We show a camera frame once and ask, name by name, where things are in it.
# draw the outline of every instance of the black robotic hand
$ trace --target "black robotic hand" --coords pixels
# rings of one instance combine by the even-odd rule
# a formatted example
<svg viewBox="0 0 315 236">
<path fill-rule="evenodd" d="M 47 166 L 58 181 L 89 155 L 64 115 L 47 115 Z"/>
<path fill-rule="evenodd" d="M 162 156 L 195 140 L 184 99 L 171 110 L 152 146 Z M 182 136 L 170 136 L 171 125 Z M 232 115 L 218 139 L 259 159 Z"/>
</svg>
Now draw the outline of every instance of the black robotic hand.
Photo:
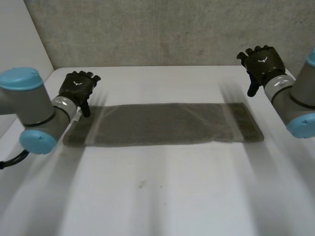
<svg viewBox="0 0 315 236">
<path fill-rule="evenodd" d="M 247 69 L 251 79 L 251 85 L 247 95 L 254 97 L 259 86 L 265 86 L 271 79 L 285 75 L 284 63 L 277 53 L 276 49 L 265 45 L 263 48 L 257 46 L 254 51 L 251 48 L 246 49 L 248 56 L 240 52 L 237 59 Z"/>
<path fill-rule="evenodd" d="M 89 117 L 91 111 L 88 105 L 88 99 L 98 81 L 100 81 L 100 77 L 97 75 L 93 77 L 92 72 L 80 71 L 77 73 L 73 71 L 66 75 L 60 87 L 59 96 L 71 99 L 76 106 L 81 108 L 83 116 Z"/>
</svg>

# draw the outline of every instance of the white wall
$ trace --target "white wall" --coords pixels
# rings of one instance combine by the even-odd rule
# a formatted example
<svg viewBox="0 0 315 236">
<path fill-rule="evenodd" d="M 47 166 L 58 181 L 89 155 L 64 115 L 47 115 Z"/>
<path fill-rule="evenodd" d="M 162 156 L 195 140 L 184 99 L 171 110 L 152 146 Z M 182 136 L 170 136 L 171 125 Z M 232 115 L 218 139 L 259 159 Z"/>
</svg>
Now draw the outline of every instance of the white wall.
<svg viewBox="0 0 315 236">
<path fill-rule="evenodd" d="M 46 80 L 53 67 L 23 0 L 0 0 L 0 72 L 31 66 Z M 0 137 L 15 115 L 0 116 Z"/>
</svg>

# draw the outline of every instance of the light blue joint cap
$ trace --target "light blue joint cap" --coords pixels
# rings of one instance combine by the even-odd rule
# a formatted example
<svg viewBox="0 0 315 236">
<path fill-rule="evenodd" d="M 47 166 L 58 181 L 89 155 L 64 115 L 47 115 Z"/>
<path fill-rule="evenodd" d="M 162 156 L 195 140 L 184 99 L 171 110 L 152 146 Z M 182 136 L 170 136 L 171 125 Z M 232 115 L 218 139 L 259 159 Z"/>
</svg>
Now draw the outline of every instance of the light blue joint cap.
<svg viewBox="0 0 315 236">
<path fill-rule="evenodd" d="M 315 67 L 315 47 L 311 51 L 311 54 L 307 57 L 307 63 L 310 64 L 311 66 Z"/>
<path fill-rule="evenodd" d="M 21 133 L 20 143 L 25 150 L 35 154 L 48 154 L 57 144 L 56 139 L 39 130 L 25 130 Z"/>
<path fill-rule="evenodd" d="M 296 138 L 310 138 L 315 136 L 315 113 L 297 117 L 286 126 L 287 130 Z"/>
<path fill-rule="evenodd" d="M 6 90 L 26 91 L 41 85 L 43 80 L 31 67 L 15 67 L 0 74 L 0 87 Z"/>
</svg>

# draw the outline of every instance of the logo on robotic hand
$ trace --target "logo on robotic hand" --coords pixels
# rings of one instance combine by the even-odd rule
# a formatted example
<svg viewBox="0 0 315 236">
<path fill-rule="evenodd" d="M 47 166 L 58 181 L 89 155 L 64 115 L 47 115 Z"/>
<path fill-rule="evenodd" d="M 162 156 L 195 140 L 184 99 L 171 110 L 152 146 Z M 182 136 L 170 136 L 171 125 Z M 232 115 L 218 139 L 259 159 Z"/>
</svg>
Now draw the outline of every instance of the logo on robotic hand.
<svg viewBox="0 0 315 236">
<path fill-rule="evenodd" d="M 78 86 L 78 85 L 81 85 L 82 83 L 77 83 L 77 82 L 75 82 L 75 81 L 73 81 L 73 83 L 76 85 L 76 86 Z"/>
<path fill-rule="evenodd" d="M 267 61 L 268 57 L 265 58 L 265 60 L 258 60 L 258 62 L 263 62 L 265 63 Z"/>
</svg>

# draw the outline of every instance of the gray robot arm segment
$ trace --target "gray robot arm segment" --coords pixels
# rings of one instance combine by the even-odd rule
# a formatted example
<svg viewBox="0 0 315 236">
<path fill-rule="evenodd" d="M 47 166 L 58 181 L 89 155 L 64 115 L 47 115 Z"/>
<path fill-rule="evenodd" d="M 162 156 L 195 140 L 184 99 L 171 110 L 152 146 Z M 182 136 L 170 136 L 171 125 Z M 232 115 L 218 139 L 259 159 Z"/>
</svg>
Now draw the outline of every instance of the gray robot arm segment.
<svg viewBox="0 0 315 236">
<path fill-rule="evenodd" d="M 288 75 L 275 77 L 265 86 L 265 94 L 294 137 L 315 136 L 315 50 L 296 81 Z"/>
<path fill-rule="evenodd" d="M 4 95 L 0 88 L 0 115 L 13 114 L 14 109 L 11 107 L 8 98 Z"/>
</svg>

